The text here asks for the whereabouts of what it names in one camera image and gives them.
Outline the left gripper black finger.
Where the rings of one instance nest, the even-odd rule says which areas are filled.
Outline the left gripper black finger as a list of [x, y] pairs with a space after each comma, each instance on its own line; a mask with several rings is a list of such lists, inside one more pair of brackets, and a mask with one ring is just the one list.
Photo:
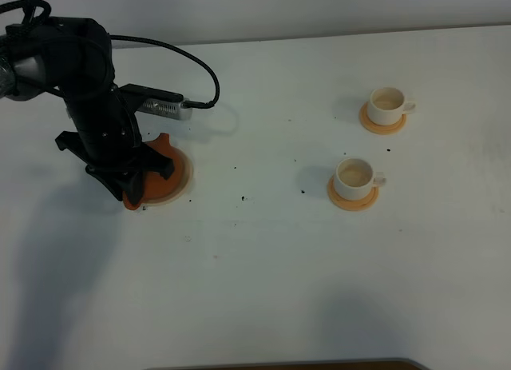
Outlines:
[[141, 168], [144, 171], [158, 173], [162, 178], [168, 180], [175, 171], [171, 152], [172, 147], [167, 141], [163, 143], [144, 143]]

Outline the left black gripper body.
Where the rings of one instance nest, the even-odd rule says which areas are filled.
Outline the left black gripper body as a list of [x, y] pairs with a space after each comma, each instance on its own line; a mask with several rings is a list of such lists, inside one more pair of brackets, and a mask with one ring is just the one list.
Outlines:
[[144, 102], [160, 96], [159, 90], [134, 84], [96, 92], [90, 84], [62, 88], [76, 130], [56, 138], [60, 150], [69, 150], [97, 172], [160, 171], [160, 154], [142, 142], [135, 117]]

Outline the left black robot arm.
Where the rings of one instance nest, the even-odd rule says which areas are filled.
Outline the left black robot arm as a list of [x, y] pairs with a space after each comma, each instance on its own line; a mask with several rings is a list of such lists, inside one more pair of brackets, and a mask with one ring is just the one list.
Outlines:
[[135, 113], [151, 99], [177, 103], [182, 96], [128, 84], [117, 87], [112, 44], [105, 29], [88, 18], [50, 18], [1, 47], [1, 95], [28, 101], [42, 93], [64, 100], [76, 129], [56, 144], [69, 150], [129, 209], [168, 200], [186, 178], [185, 163], [166, 133], [144, 142]]

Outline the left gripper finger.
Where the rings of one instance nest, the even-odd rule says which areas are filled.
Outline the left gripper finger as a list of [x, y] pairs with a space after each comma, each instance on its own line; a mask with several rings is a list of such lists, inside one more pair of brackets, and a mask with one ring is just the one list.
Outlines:
[[93, 176], [119, 201], [127, 201], [128, 206], [139, 206], [144, 194], [144, 174], [142, 172], [101, 172], [94, 170]]

